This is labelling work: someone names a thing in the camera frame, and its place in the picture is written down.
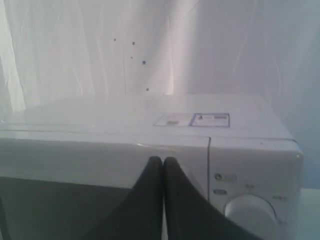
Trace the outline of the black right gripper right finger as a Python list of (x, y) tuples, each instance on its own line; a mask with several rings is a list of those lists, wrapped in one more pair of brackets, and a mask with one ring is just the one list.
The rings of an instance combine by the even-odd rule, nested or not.
[(214, 208), (193, 186), (174, 157), (163, 163), (169, 240), (251, 240), (253, 234)]

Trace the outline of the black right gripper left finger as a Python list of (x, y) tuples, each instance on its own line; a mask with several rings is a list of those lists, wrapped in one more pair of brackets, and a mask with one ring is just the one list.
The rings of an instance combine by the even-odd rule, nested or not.
[(163, 206), (163, 162), (151, 156), (126, 198), (81, 239), (160, 240)]

